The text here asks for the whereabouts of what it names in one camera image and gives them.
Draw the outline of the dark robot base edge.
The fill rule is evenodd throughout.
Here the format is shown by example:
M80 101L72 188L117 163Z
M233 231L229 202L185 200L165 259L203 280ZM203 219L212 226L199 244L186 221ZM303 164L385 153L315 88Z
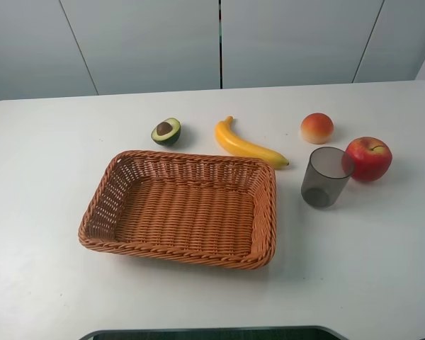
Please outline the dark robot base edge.
M83 339L343 339L320 326L100 330Z

